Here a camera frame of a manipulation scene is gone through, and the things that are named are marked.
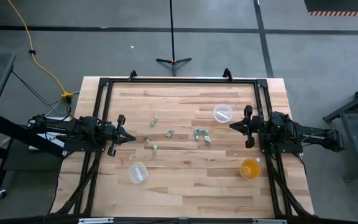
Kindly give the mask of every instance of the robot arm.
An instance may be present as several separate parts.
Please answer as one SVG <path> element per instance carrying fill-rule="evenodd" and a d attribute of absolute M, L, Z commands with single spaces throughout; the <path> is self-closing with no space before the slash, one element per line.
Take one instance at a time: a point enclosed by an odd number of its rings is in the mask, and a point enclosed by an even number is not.
<path fill-rule="evenodd" d="M 252 115 L 252 107 L 247 105 L 242 121 L 230 124 L 230 128 L 248 136 L 246 148 L 255 145 L 252 133 L 258 133 L 261 143 L 271 153 L 303 152 L 302 143 L 319 144 L 334 152 L 343 150 L 342 136 L 335 129 L 319 129 L 302 126 L 292 121 L 287 114 L 273 112 L 272 118 L 263 121 Z"/>
<path fill-rule="evenodd" d="M 56 138 L 65 143 L 64 150 L 66 151 L 101 152 L 104 150 L 106 141 L 112 141 L 108 154 L 114 156 L 116 144 L 121 145 L 136 140 L 122 127 L 124 123 L 124 115 L 119 115 L 117 127 L 111 122 L 104 122 L 90 116 L 64 121 L 37 115 L 29 120 L 28 129 L 41 134 L 47 132 L 64 134 Z"/>

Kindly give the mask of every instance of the yellow cable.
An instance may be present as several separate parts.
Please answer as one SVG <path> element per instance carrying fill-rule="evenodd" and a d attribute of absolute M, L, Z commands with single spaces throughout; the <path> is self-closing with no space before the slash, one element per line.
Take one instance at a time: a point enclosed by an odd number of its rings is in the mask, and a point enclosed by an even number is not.
<path fill-rule="evenodd" d="M 9 140 L 11 140 L 10 137 L 0 141 L 0 146 L 2 146 L 3 144 L 7 143 Z"/>
<path fill-rule="evenodd" d="M 29 32 L 29 29 L 27 28 L 27 25 L 26 25 L 25 22 L 24 22 L 23 17 L 20 15 L 19 11 L 18 11 L 18 10 L 16 9 L 16 7 L 13 5 L 13 3 L 11 2 L 11 0 L 7 0 L 7 1 L 8 1 L 9 4 L 12 6 L 13 10 L 15 10 L 16 14 L 19 16 L 20 20 L 22 21 L 23 26 L 24 26 L 24 28 L 25 28 L 25 31 L 27 32 L 27 35 L 29 36 L 30 48 L 31 48 L 31 50 L 34 50 L 33 45 L 32 45 L 31 36 L 30 36 L 30 32 Z M 62 91 L 63 91 L 62 98 L 71 98 L 71 97 L 73 97 L 73 93 L 67 92 L 67 91 L 64 89 L 63 85 L 62 85 L 62 84 L 59 82 L 59 80 L 56 78 L 56 76 L 52 74 L 52 72 L 48 71 L 46 68 L 44 68 L 43 66 L 41 66 L 41 65 L 38 63 L 38 61 L 37 61 L 37 59 L 35 59 L 35 55 L 34 55 L 33 53 L 31 53 L 31 56 L 32 56 L 32 59 L 34 60 L 34 63 L 35 63 L 39 68 L 41 68 L 43 71 L 45 71 L 45 72 L 48 73 L 50 76 L 52 76 L 52 77 L 56 80 L 56 82 L 59 84 L 60 88 L 61 88 Z"/>

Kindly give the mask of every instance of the caster wheel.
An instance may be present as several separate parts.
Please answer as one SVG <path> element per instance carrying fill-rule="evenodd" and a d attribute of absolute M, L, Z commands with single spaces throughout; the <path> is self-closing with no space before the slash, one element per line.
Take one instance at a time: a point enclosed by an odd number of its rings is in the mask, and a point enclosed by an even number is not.
<path fill-rule="evenodd" d="M 6 196 L 5 190 L 0 190 L 0 199 L 3 199 Z"/>

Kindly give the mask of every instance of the tripod base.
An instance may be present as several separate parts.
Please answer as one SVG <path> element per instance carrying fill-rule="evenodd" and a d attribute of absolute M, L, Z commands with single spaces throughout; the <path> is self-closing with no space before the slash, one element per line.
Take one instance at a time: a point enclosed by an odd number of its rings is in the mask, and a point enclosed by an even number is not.
<path fill-rule="evenodd" d="M 177 65 L 180 62 L 189 62 L 189 61 L 191 61 L 191 58 L 184 58 L 184 59 L 172 60 L 172 61 L 171 60 L 160 59 L 160 58 L 157 58 L 155 60 L 158 61 L 158 62 L 169 63 L 172 66 L 172 76 L 175 77 L 177 75 Z"/>

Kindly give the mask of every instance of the black floor stripe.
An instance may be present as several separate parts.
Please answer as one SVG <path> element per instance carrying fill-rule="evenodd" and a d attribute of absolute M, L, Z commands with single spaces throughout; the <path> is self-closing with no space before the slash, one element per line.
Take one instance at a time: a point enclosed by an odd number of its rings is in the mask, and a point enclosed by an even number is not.
<path fill-rule="evenodd" d="M 300 34 L 300 35 L 358 35 L 358 30 L 280 30 L 267 29 L 266 34 Z"/>
<path fill-rule="evenodd" d="M 69 32 L 171 32 L 170 28 L 153 27 L 74 27 L 74 26 L 27 26 L 30 31 L 69 31 Z M 0 25 L 0 30 L 25 30 L 23 26 Z M 174 28 L 175 32 L 258 34 L 258 29 L 225 28 Z"/>
<path fill-rule="evenodd" d="M 28 26 L 30 31 L 69 32 L 170 32 L 170 28 L 153 27 L 72 27 Z M 25 30 L 23 26 L 0 25 L 0 30 Z M 288 30 L 288 29 L 230 29 L 230 28 L 174 28 L 175 32 L 223 34 L 301 34 L 301 35 L 358 35 L 358 30 Z"/>
<path fill-rule="evenodd" d="M 260 6 L 258 0 L 254 0 L 254 6 L 255 6 L 256 21 L 258 23 L 258 28 L 260 31 L 259 37 L 260 37 L 260 44 L 262 46 L 262 55 L 264 56 L 266 75 L 267 78 L 274 78 L 272 62 L 270 61 L 269 48 L 267 47 L 266 35 L 264 32 L 265 30 L 264 22 L 262 20 L 262 14 L 260 13 Z"/>

